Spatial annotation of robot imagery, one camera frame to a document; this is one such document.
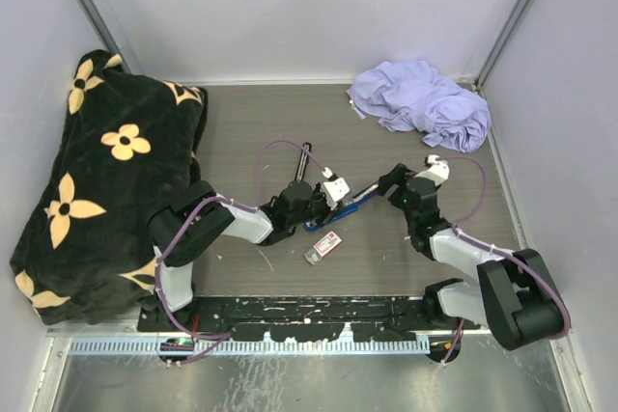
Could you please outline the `black stapler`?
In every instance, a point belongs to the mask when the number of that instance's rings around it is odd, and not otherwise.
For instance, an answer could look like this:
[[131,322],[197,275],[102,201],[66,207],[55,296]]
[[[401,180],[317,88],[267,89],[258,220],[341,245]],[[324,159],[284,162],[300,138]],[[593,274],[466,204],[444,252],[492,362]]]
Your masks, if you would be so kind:
[[295,169],[294,181],[304,180],[307,166],[311,160],[311,157],[310,157],[311,152],[312,152],[312,144],[309,142],[303,143],[302,148],[300,149],[300,156],[299,156],[298,163]]

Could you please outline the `red white staple box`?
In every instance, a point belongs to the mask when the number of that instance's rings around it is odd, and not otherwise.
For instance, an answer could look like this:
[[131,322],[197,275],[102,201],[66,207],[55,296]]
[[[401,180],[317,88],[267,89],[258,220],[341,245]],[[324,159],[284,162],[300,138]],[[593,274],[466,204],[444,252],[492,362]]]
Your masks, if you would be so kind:
[[322,261],[328,254],[342,243],[342,239],[335,232],[329,232],[318,240],[305,254],[304,258],[310,265]]

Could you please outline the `blue stapler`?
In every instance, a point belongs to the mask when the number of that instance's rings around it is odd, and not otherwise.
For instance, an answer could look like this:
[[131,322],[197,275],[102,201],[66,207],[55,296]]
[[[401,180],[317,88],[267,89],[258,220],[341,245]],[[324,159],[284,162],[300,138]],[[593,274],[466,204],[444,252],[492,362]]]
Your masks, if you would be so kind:
[[377,181],[370,184],[364,189],[358,191],[349,199],[342,202],[332,213],[329,213],[325,219],[306,222],[304,224],[304,230],[307,232],[316,232],[326,225],[337,222],[358,212],[361,205],[373,199],[377,195],[378,187],[379,183]]

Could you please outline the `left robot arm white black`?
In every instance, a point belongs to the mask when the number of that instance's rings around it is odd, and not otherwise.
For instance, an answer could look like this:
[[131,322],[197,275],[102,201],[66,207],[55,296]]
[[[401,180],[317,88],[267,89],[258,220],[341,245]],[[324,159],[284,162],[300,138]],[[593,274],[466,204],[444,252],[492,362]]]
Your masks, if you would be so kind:
[[172,331],[193,319],[193,263],[220,237],[270,246],[294,235],[297,226],[322,225],[343,206],[347,190],[338,182],[311,186],[294,180],[261,206],[246,206],[215,192],[205,180],[190,185],[154,209],[147,228],[155,250],[155,291],[162,305],[158,318]]

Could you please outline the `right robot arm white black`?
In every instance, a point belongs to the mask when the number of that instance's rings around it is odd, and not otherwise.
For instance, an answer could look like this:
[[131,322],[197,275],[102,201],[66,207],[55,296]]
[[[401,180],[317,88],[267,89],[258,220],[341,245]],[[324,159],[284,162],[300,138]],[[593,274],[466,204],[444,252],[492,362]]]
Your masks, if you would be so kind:
[[430,156],[420,172],[398,164],[378,180],[379,195],[404,214],[412,248],[475,282],[428,287],[427,323],[443,329],[456,318],[468,320],[489,328],[507,350],[568,335],[571,315],[539,252],[489,244],[465,233],[460,220],[441,215],[437,194],[449,175],[448,159]]

